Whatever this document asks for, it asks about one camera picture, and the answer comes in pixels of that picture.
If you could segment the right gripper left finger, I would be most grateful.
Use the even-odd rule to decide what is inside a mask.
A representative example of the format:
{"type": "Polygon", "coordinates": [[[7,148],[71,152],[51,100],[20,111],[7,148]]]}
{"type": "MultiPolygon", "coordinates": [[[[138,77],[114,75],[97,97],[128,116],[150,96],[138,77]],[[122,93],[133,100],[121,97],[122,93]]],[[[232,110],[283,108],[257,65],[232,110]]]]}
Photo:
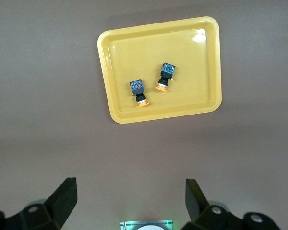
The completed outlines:
{"type": "Polygon", "coordinates": [[[76,204],[76,178],[66,178],[44,202],[32,203],[8,218],[0,211],[0,230],[60,230],[76,204]]]}

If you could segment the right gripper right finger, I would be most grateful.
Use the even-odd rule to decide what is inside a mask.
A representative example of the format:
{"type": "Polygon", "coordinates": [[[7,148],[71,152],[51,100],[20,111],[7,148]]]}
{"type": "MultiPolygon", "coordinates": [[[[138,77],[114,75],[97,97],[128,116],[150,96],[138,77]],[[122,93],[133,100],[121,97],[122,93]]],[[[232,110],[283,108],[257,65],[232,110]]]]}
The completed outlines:
{"type": "Polygon", "coordinates": [[[191,219],[184,230],[278,230],[280,227],[267,215],[245,213],[238,218],[220,205],[211,205],[195,179],[186,179],[185,205],[191,219]]]}

